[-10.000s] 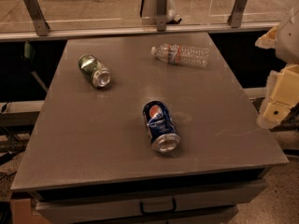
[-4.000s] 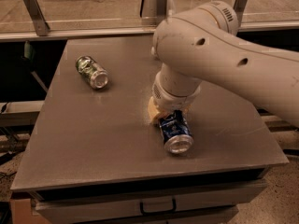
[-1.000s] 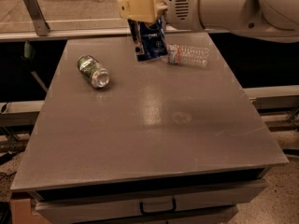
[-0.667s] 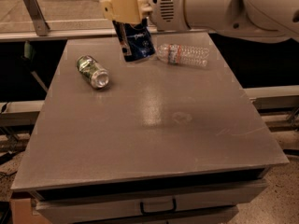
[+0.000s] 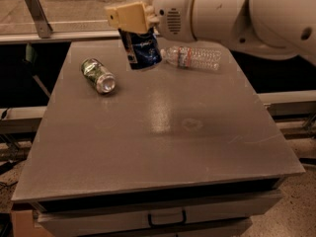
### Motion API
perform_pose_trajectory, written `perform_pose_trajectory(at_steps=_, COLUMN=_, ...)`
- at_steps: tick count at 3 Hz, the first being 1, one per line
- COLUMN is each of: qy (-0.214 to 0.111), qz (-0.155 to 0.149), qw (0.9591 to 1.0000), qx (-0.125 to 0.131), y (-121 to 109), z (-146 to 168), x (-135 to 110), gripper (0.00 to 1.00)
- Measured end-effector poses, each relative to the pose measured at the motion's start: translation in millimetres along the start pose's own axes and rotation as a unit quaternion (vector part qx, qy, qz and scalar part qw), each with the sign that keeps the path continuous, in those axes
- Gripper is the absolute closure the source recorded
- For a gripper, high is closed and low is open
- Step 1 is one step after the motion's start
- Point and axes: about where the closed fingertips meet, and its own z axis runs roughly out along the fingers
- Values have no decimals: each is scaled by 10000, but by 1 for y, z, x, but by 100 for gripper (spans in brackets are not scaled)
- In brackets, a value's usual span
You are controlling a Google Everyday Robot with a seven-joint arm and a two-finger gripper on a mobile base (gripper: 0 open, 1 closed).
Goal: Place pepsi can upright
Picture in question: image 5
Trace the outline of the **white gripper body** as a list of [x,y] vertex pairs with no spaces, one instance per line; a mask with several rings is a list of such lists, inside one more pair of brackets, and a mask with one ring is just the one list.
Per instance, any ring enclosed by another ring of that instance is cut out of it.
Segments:
[[192,11],[195,0],[153,0],[159,24],[157,30],[167,40],[192,42]]

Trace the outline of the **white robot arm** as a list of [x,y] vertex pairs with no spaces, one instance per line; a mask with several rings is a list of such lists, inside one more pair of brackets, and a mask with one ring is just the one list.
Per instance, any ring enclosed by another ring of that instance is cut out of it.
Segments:
[[316,0],[125,0],[105,12],[111,27],[130,33],[156,28],[167,40],[316,64]]

